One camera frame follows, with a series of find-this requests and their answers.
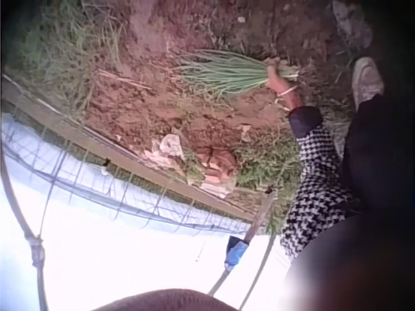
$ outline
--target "wire mesh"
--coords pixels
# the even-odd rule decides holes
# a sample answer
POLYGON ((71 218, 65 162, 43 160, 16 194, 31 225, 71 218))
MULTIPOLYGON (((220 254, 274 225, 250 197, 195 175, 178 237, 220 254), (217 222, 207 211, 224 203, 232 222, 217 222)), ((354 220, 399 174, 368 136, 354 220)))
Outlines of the wire mesh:
POLYGON ((65 189, 68 204, 79 196, 115 211, 114 220, 133 214, 151 222, 201 231, 243 234, 249 221, 209 207, 106 162, 93 150, 54 133, 15 105, 2 101, 3 149, 32 175, 49 182, 48 196, 65 189))

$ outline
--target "hand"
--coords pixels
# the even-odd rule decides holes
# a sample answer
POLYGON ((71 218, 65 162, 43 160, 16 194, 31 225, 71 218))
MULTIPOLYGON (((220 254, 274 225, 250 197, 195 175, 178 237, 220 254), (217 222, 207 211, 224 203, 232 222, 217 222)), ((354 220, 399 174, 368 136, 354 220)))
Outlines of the hand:
MULTIPOLYGON (((284 78, 278 76, 277 71, 273 65, 267 66, 267 73, 268 82, 266 83, 266 86, 270 89, 273 89, 277 94, 283 93, 291 87, 284 78)), ((301 99, 295 90, 282 95, 281 97, 285 100, 290 110, 298 108, 302 105, 301 99)))

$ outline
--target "shoe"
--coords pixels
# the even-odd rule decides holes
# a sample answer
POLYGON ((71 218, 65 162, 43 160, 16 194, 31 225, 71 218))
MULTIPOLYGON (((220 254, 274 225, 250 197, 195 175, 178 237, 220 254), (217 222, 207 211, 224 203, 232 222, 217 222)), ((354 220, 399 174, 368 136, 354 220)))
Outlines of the shoe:
POLYGON ((372 99, 376 94, 383 95, 385 85, 373 59, 362 57, 357 60, 353 70, 351 88, 353 89, 356 111, 362 102, 372 99))

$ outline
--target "bunch of green onions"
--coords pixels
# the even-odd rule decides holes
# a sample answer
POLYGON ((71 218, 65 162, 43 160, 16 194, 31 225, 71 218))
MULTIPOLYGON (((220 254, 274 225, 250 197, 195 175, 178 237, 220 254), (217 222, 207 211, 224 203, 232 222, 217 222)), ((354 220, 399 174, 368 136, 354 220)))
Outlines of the bunch of green onions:
MULTIPOLYGON (((238 94, 268 82, 267 65, 253 58, 216 50, 198 50, 180 60, 180 75, 204 91, 222 95, 238 94)), ((298 67, 278 64, 278 75, 287 80, 298 78, 298 67)))

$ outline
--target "dirt ground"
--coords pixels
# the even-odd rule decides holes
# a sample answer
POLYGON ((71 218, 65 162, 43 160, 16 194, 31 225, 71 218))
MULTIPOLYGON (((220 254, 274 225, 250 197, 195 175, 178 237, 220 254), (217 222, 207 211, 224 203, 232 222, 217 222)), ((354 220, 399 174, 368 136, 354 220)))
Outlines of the dirt ground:
POLYGON ((252 144, 289 128, 287 112, 265 87, 221 99, 192 95, 172 70, 183 51, 278 56, 300 66, 307 104, 324 106, 322 98, 330 98, 340 111, 350 106, 350 55, 327 1, 125 0, 117 10, 125 20, 121 61, 107 70, 148 89, 99 77, 86 125, 137 154, 172 132, 180 132, 185 148, 234 150, 242 124, 251 125, 252 144))

